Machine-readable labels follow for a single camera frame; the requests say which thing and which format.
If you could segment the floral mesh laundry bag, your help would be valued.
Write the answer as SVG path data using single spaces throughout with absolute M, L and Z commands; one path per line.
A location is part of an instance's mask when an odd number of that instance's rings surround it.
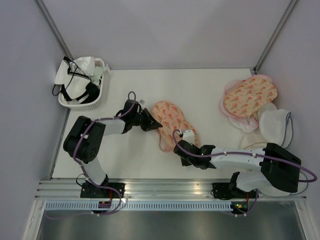
M 179 129 L 182 131 L 192 130 L 194 132 L 194 143 L 200 145 L 199 135 L 194 126 L 189 123 L 181 109 L 174 103 L 161 100 L 158 101 L 151 110 L 151 115 L 162 125 L 156 132 L 159 135 L 159 148 L 163 152 L 172 152 L 175 147 L 173 140 L 173 131 Z

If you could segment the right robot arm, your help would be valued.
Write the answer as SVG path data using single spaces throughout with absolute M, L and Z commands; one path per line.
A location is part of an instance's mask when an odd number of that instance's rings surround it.
M 184 167 L 206 169 L 242 169 L 232 174 L 228 192 L 235 198 L 252 190 L 273 197 L 295 194 L 299 189 L 301 160 L 275 143 L 255 150 L 234 150 L 203 145 L 197 147 L 180 140 L 173 152 Z

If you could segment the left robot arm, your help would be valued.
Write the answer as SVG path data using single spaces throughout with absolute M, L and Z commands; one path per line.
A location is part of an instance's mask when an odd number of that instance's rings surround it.
M 75 121 L 63 143 L 63 150 L 79 164 L 86 178 L 81 185 L 81 198 L 122 198 L 123 183 L 109 183 L 109 177 L 98 159 L 103 137 L 125 134 L 132 127 L 140 127 L 144 132 L 158 130 L 163 125 L 141 104 L 128 99 L 115 117 L 92 120 L 80 116 Z

